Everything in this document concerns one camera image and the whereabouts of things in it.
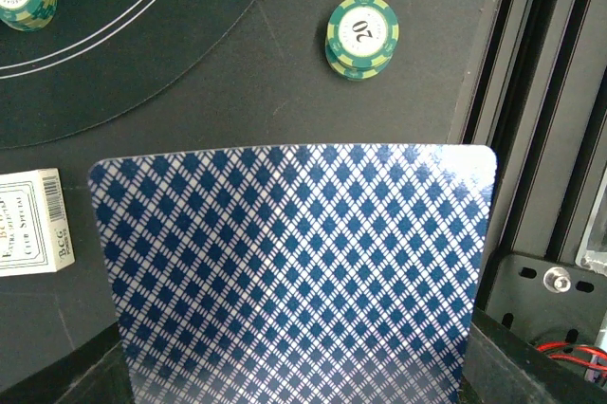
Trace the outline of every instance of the barcode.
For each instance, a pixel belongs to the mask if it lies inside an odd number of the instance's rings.
[[[59,178],[57,176],[48,176],[46,178],[42,178],[42,184],[45,187],[45,196],[48,204],[48,217],[50,218],[50,222],[64,221],[64,201],[61,197]]]

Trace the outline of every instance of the black felt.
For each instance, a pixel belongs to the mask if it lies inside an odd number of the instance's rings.
[[[252,0],[143,0],[103,30],[138,1],[58,0],[40,31],[0,24],[0,148],[64,137],[142,103],[198,61]]]

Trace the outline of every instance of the blue lattice pattern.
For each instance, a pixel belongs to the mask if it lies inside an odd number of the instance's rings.
[[[430,145],[99,163],[136,401],[456,402],[494,173]]]

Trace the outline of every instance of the number 20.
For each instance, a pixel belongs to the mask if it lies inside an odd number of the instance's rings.
[[[365,21],[356,22],[352,25],[352,30],[357,34],[357,42],[360,42],[360,39],[364,37],[373,38],[373,34],[371,33],[371,29],[367,29],[369,24]]]

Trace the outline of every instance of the screw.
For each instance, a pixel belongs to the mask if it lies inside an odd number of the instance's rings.
[[[565,268],[553,266],[543,275],[543,285],[553,293],[565,293],[571,288],[571,277]]]
[[[559,290],[559,292],[566,292],[571,288],[571,282],[565,276],[560,276],[554,280],[554,288]]]

